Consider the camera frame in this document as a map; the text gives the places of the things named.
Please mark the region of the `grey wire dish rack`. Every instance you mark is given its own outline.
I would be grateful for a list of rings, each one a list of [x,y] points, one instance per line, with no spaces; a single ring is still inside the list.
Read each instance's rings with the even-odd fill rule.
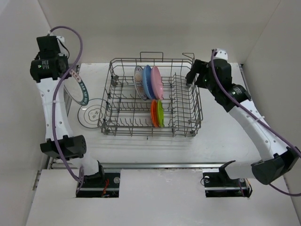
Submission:
[[[138,58],[114,58],[105,82],[98,127],[105,135],[146,137],[194,137],[203,120],[200,91],[186,82],[195,56],[166,58],[161,52],[141,52]],[[152,122],[150,99],[142,100],[135,87],[137,66],[157,66],[163,83],[163,127]]]

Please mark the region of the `white plate floral pattern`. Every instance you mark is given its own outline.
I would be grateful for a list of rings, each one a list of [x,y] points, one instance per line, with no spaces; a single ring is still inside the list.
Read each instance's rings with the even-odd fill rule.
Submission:
[[[147,100],[148,97],[145,93],[143,86],[143,69],[141,66],[136,66],[134,71],[134,83],[138,96],[142,100]]]

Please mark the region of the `clear glass plate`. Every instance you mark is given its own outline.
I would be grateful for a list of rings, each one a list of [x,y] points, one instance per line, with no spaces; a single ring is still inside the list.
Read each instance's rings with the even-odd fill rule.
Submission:
[[[81,126],[88,129],[99,128],[98,121],[106,113],[106,101],[101,98],[90,99],[87,105],[79,108],[77,118]]]

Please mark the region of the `white plate teal rim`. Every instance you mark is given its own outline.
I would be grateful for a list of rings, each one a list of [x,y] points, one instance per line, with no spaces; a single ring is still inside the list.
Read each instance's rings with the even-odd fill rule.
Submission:
[[[64,90],[75,103],[82,106],[88,104],[89,94],[87,87],[74,69],[70,70],[70,76],[65,81]]]

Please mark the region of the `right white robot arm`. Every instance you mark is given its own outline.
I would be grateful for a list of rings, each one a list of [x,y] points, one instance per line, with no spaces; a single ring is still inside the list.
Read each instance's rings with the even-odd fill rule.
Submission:
[[[238,178],[255,178],[264,185],[290,171],[301,153],[270,131],[256,109],[248,91],[232,82],[231,65],[223,59],[195,60],[186,75],[187,84],[210,91],[215,101],[231,115],[254,143],[260,160],[254,163],[229,161],[219,169],[218,180],[229,185]]]

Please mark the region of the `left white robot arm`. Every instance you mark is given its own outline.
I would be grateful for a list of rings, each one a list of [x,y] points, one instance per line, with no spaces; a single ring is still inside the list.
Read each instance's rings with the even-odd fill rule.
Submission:
[[[105,182],[105,174],[99,161],[87,151],[83,135],[75,136],[67,116],[64,99],[65,81],[73,77],[81,87],[81,105],[88,104],[88,92],[82,79],[68,65],[68,57],[62,53],[63,43],[57,36],[37,38],[39,52],[31,62],[30,74],[40,92],[46,124],[45,142],[40,144],[41,151],[60,159],[71,176],[81,185],[90,183],[96,187]],[[76,176],[68,161],[79,169]]]

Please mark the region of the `pink plate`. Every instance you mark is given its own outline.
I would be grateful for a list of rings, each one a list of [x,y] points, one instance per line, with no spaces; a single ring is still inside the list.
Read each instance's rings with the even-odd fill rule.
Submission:
[[[151,69],[151,85],[153,92],[157,99],[162,100],[163,99],[163,83],[160,71],[157,66],[153,66]]]

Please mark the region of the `blue plate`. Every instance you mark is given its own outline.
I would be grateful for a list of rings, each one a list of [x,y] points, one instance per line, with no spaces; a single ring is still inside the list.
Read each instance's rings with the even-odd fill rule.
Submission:
[[[145,94],[149,99],[156,98],[151,84],[151,67],[149,65],[146,65],[143,68],[143,87]]]

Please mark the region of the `green plate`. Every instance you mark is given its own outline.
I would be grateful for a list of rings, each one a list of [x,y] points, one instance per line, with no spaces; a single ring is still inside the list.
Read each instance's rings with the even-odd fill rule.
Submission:
[[[161,100],[157,101],[157,119],[158,119],[159,126],[161,128],[163,128],[164,127],[164,109],[163,109]]]

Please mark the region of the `orange plate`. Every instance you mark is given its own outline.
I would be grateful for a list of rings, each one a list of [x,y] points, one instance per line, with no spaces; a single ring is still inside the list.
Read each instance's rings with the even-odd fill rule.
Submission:
[[[151,102],[150,113],[151,113],[151,120],[152,120],[154,127],[158,128],[159,123],[158,123],[158,117],[157,117],[157,101],[155,99],[152,100],[152,102]]]

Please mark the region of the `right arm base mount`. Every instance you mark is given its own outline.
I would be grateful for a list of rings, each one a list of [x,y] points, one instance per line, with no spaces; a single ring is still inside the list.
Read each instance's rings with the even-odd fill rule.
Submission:
[[[205,188],[206,198],[244,197],[250,198],[253,188],[245,178],[230,179],[218,169],[202,171],[201,185]]]

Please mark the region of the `front aluminium rail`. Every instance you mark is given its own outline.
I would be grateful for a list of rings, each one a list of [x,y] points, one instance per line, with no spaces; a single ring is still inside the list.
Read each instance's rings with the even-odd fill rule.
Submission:
[[[219,168],[223,165],[223,162],[218,163],[101,163],[104,169],[210,169]],[[234,162],[231,165],[240,167],[251,167],[250,163],[246,162]],[[65,169],[65,165],[58,161],[53,161],[48,164],[48,170],[51,169]]]

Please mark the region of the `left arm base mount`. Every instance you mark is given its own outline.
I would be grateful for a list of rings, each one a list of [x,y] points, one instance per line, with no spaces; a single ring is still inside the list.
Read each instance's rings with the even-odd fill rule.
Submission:
[[[99,165],[99,172],[84,176],[83,185],[77,185],[76,198],[119,198],[120,170],[105,170]]]

